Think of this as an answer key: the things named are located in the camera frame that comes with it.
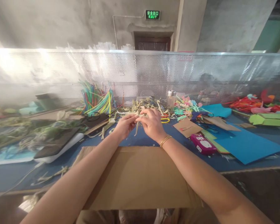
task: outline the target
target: door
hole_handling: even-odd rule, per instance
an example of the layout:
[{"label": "door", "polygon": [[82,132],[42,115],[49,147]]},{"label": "door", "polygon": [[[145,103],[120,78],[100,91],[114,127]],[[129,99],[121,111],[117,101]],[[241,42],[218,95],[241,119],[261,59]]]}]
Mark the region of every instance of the door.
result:
[{"label": "door", "polygon": [[170,37],[135,37],[135,50],[170,51]]}]

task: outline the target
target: bracelet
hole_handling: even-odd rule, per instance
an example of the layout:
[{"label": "bracelet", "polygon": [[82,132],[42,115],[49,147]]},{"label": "bracelet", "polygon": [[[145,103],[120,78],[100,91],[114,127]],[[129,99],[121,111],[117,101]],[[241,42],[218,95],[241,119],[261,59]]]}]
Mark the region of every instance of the bracelet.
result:
[{"label": "bracelet", "polygon": [[169,139],[169,138],[172,138],[172,136],[171,136],[171,135],[168,135],[166,138],[164,138],[164,140],[161,141],[161,143],[160,143],[160,147],[162,147],[162,145],[164,144],[164,142],[166,142],[166,140]]}]

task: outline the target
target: floor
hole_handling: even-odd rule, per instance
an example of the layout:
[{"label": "floor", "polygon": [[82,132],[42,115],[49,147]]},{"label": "floor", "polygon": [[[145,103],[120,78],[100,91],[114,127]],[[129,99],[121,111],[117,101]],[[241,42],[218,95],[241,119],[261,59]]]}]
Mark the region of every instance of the floor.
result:
[{"label": "floor", "polygon": [[[275,224],[280,223],[280,170],[228,174],[225,177]],[[31,196],[28,198],[32,202],[37,199]],[[22,202],[23,195],[2,197],[0,224],[20,223],[27,214],[25,211],[31,209],[30,203]]]}]

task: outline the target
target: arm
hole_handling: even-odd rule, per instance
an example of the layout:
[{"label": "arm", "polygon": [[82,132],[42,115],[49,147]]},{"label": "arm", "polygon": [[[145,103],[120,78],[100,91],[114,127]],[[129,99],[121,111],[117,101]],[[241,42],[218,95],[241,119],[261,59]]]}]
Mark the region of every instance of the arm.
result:
[{"label": "arm", "polygon": [[[155,109],[139,117],[145,133],[157,143],[168,136]],[[210,206],[220,223],[272,223],[252,202],[211,166],[169,138],[162,145],[191,188]]]},{"label": "arm", "polygon": [[122,118],[115,130],[58,180],[21,224],[73,224],[120,142],[135,128],[138,116]]}]

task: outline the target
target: metal mesh partition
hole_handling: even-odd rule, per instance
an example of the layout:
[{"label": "metal mesh partition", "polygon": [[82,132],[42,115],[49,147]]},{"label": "metal mesh partition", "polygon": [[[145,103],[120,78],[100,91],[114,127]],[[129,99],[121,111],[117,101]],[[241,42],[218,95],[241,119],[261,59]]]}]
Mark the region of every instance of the metal mesh partition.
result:
[{"label": "metal mesh partition", "polygon": [[79,78],[114,89],[125,106],[167,90],[212,103],[270,88],[280,95],[280,54],[178,53],[121,50],[0,49],[0,103],[22,104],[50,93],[80,104]]}]

